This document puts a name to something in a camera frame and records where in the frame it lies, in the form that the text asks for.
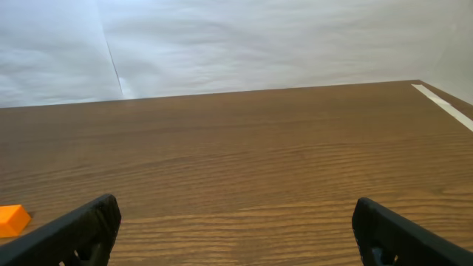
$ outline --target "orange cube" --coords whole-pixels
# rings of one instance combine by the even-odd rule
[[[23,206],[0,206],[0,237],[19,236],[30,221]]]

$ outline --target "white wall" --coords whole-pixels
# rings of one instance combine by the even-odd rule
[[[452,25],[449,45],[426,82],[473,104],[473,1]]]
[[[431,78],[429,73],[444,75],[446,83],[452,71],[444,66],[461,58],[457,46],[473,56],[464,45],[470,38],[450,41],[455,23],[458,34],[470,33],[461,25],[471,21],[458,22],[468,2],[5,0],[0,106]],[[456,64],[466,73],[470,63]],[[455,87],[457,96],[473,97],[461,87],[467,86]]]

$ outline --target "brown wooden surface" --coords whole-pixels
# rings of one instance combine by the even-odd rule
[[[418,82],[0,109],[0,205],[113,193],[110,265],[360,265],[359,197],[473,250],[473,133]]]

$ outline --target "wooden table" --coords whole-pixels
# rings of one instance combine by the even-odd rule
[[[473,133],[411,83],[0,109],[0,205],[113,193],[110,265],[359,265],[359,197],[473,250]]]

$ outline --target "white tape strip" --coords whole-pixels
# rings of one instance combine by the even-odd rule
[[[466,126],[469,130],[473,131],[473,121],[464,114],[462,114],[460,111],[456,110],[455,107],[450,105],[450,103],[444,101],[440,97],[438,97],[434,92],[431,92],[429,89],[427,89],[423,85],[415,85],[412,84],[419,92],[422,92],[425,96],[428,97],[428,99],[432,100],[434,103],[439,105],[443,110],[448,112],[449,114],[452,115],[452,117],[455,117],[460,123],[462,123],[464,126]]]

